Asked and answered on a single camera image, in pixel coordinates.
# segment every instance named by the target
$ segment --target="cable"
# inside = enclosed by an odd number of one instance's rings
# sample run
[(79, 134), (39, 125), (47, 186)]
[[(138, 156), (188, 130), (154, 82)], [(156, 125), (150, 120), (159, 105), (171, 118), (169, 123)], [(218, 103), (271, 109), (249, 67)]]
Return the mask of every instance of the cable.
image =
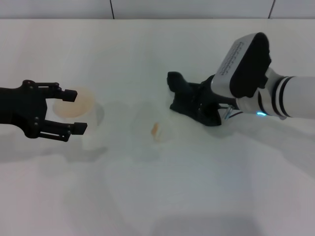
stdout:
[(235, 113), (235, 114), (232, 114), (232, 115), (230, 115), (229, 119), (232, 118), (232, 117), (234, 117), (234, 116), (236, 116), (236, 115), (238, 115), (238, 114), (241, 114), (241, 113), (243, 113), (243, 112), (237, 112), (237, 113)]

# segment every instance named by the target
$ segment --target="white tabletop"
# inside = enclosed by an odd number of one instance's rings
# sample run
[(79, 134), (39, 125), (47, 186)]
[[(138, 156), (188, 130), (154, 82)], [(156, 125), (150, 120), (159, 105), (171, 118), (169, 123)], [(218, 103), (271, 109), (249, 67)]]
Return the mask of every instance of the white tabletop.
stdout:
[(315, 76), (314, 20), (0, 20), (0, 87), (85, 86), (101, 121), (68, 143), (1, 125), (0, 235), (314, 235), (315, 121), (169, 110), (168, 71), (201, 82), (258, 31), (275, 71)]

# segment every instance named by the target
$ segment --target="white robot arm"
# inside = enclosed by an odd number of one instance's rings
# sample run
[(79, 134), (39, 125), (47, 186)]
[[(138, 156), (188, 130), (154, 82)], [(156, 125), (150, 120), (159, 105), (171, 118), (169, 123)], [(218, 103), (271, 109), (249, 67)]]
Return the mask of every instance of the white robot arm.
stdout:
[(169, 72), (167, 82), (175, 92), (170, 109), (207, 126), (221, 125), (220, 108), (228, 109), (227, 117), (234, 109), (281, 119), (315, 119), (315, 78), (281, 76), (270, 63), (266, 35), (244, 36), (234, 42), (217, 73), (201, 84)]

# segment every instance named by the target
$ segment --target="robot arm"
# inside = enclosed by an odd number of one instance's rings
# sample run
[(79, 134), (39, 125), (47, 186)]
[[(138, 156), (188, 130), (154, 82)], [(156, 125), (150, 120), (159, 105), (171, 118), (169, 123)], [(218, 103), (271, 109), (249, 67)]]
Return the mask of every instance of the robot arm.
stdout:
[(67, 142), (70, 135), (83, 135), (87, 124), (64, 124), (45, 120), (47, 98), (74, 102), (77, 92), (65, 90), (58, 83), (35, 83), (24, 80), (19, 88), (0, 88), (0, 123), (20, 127), (26, 137)]
[(270, 63), (266, 35), (244, 36), (234, 42), (217, 73), (200, 84), (187, 83), (181, 74), (169, 72), (167, 82), (175, 92), (170, 109), (206, 126), (221, 125), (221, 104), (281, 119), (314, 119), (315, 78), (281, 76)]

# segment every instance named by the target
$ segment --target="led light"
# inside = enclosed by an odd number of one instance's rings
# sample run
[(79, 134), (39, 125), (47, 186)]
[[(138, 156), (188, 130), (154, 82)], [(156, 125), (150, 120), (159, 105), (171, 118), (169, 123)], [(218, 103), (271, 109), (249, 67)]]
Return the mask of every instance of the led light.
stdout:
[(262, 117), (265, 117), (265, 116), (266, 116), (266, 114), (263, 113), (263, 112), (257, 112), (256, 114), (257, 114), (258, 116), (262, 116)]

